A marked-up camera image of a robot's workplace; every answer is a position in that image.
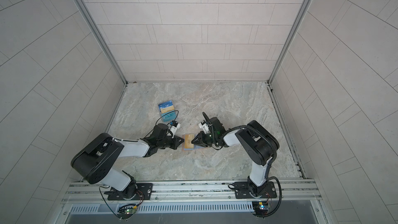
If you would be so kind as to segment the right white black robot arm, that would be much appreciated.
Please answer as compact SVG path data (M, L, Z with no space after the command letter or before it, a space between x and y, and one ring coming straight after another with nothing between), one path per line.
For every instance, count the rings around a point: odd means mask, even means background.
M269 171L277 158L280 148L278 140L272 136L260 123L252 120L247 125L226 130L217 118L214 123L202 123L208 131L201 131L191 141L201 147L223 148L241 145L252 160L248 183L253 195L259 195L268 183Z

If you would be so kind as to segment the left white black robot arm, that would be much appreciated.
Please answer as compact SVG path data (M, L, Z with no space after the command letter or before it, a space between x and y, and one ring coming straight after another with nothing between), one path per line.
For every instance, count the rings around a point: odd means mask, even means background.
M176 150L184 139L176 135L180 123L157 124L147 138L136 141L120 140L101 133L71 160L71 167L90 184L103 183L119 192L132 188L133 177L114 168L122 157L147 158L159 149Z

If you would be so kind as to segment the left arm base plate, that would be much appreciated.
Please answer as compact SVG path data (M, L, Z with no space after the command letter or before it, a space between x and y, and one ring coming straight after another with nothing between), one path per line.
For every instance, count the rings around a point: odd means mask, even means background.
M107 200L110 201L130 201L130 200L150 200L153 190L152 183L134 183L127 186L124 191L117 191L111 188L110 191L105 192Z

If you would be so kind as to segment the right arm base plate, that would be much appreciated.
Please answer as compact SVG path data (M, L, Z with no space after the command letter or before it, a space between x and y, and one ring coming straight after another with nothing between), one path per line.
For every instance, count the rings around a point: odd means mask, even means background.
M271 181L265 182L262 186L252 182L237 181L229 184L229 188L235 192L236 199L277 198L276 187Z

